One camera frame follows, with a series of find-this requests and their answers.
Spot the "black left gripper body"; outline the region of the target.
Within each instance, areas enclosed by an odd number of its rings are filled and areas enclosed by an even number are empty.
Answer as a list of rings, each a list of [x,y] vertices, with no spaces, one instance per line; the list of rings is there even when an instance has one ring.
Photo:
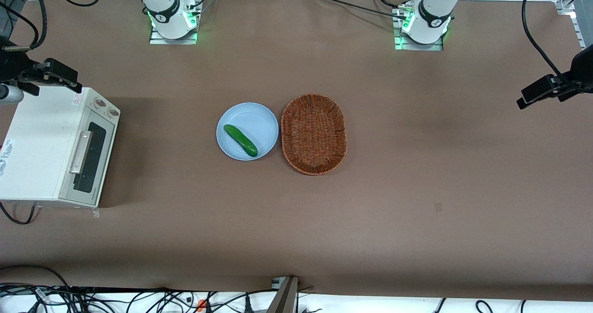
[[[593,91],[593,45],[589,45],[576,54],[571,61],[570,69],[562,74],[569,82],[586,90]]]

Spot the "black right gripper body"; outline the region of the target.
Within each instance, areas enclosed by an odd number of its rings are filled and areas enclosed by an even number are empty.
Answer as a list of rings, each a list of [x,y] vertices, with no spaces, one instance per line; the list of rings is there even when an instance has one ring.
[[[43,73],[36,68],[39,62],[31,60],[25,52],[9,52],[4,47],[15,46],[5,36],[0,37],[0,81],[29,81],[44,82]]]

